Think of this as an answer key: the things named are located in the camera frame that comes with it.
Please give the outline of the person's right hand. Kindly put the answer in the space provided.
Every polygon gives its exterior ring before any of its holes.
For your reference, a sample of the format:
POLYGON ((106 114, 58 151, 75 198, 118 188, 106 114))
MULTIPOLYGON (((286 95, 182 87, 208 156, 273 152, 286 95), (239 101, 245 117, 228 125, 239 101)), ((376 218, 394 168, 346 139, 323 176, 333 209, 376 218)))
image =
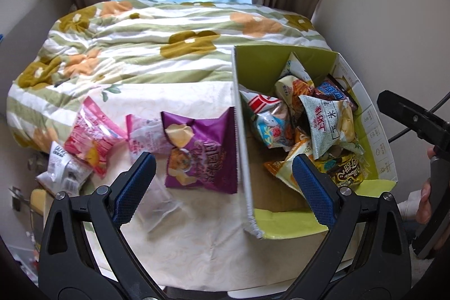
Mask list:
MULTIPOLYGON (((419 204, 419 208, 417 209, 417 214, 416 214, 416 220, 421 225, 427 224, 432 216, 432 207, 429 202, 429 195, 431 194, 431 189, 432 189, 432 186, 431 186, 429 180, 427 180, 422 185, 422 189, 421 189, 421 193, 420 193, 421 194, 420 204, 419 204)), ((444 231, 444 233, 442 234, 440 239, 438 239, 438 241, 436 241, 436 244, 434 245, 434 249, 436 251, 439 251, 443 247, 445 242, 447 241, 448 237, 449 237, 449 228, 446 228, 446 230, 444 231)))

